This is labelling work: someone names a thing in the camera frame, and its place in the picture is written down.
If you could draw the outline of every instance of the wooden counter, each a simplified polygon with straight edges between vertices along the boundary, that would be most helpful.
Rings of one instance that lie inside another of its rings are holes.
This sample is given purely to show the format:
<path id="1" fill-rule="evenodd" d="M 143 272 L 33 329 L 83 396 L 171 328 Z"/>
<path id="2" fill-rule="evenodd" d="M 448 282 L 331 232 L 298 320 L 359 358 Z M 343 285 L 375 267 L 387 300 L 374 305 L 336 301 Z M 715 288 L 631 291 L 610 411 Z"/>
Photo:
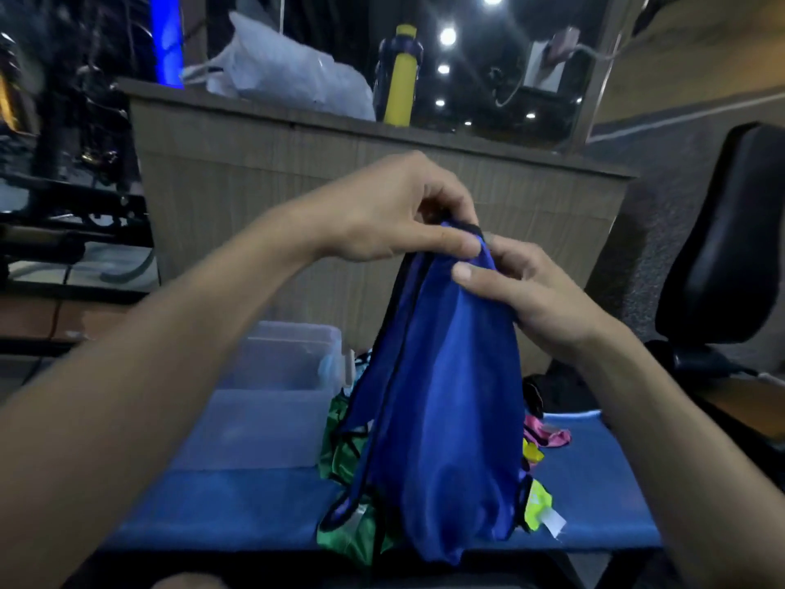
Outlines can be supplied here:
<path id="1" fill-rule="evenodd" d="M 171 279 L 264 210 L 381 157 L 420 149 L 472 191 L 481 226 L 540 244 L 585 285 L 633 174 L 485 139 L 394 128 L 309 111 L 123 81 L 161 275 Z M 370 347 L 399 259 L 320 261 L 289 282 L 265 318 L 333 324 Z M 524 373 L 549 358 L 520 338 Z"/>

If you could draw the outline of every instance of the chair backrest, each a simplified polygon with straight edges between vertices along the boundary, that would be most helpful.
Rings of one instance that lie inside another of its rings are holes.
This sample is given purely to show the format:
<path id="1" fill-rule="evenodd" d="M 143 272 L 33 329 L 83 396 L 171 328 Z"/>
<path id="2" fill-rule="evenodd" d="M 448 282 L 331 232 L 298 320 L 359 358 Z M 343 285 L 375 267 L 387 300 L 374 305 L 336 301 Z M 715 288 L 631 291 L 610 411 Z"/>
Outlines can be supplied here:
<path id="1" fill-rule="evenodd" d="M 662 287 L 657 332 L 682 345 L 741 343 L 758 332 L 779 291 L 784 203 L 785 129 L 733 128 Z"/>

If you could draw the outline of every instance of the blue tablecloth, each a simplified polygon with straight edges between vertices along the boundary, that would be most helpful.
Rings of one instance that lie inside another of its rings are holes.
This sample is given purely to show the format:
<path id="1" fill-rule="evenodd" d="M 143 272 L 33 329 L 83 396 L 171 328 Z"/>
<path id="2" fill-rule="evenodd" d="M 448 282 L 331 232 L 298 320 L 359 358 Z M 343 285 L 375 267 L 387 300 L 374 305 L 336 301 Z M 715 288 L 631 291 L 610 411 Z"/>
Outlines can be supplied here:
<path id="1" fill-rule="evenodd" d="M 567 520 L 555 540 L 544 527 L 478 548 L 614 550 L 660 545 L 630 466 L 596 412 L 548 416 L 572 432 L 544 449 L 533 470 Z M 171 471 L 148 491 L 104 547 L 120 550 L 316 549 L 316 524 L 340 492 L 316 469 Z"/>

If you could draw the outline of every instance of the plastic storage box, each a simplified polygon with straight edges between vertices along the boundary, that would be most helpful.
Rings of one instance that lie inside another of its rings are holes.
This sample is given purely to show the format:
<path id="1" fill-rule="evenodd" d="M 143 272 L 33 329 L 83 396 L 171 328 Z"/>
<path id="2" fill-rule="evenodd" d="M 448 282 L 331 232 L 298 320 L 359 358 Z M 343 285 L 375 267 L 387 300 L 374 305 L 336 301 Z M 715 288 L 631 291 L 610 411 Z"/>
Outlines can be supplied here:
<path id="1" fill-rule="evenodd" d="M 314 466 L 330 401 L 343 384 L 339 329 L 260 322 L 170 468 Z"/>

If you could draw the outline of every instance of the hand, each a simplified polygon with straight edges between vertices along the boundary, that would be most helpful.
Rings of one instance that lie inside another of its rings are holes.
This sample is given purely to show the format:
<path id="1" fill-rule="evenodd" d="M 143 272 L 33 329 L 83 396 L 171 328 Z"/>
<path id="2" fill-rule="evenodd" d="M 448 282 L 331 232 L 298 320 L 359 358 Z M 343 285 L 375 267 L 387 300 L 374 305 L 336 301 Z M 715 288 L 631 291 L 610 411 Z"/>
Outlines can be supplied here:
<path id="1" fill-rule="evenodd" d="M 480 252 L 476 237 L 438 225 L 442 209 L 473 225 L 477 215 L 466 187 L 421 152 L 386 157 L 295 205 L 305 215 L 301 223 L 314 230 L 321 255 L 368 261 L 402 252 L 458 258 Z"/>
<path id="2" fill-rule="evenodd" d="M 499 236 L 486 236 L 486 243 L 499 272 L 459 262 L 453 279 L 475 295 L 515 309 L 525 335 L 551 356 L 578 366 L 598 342 L 624 329 L 541 247 Z"/>

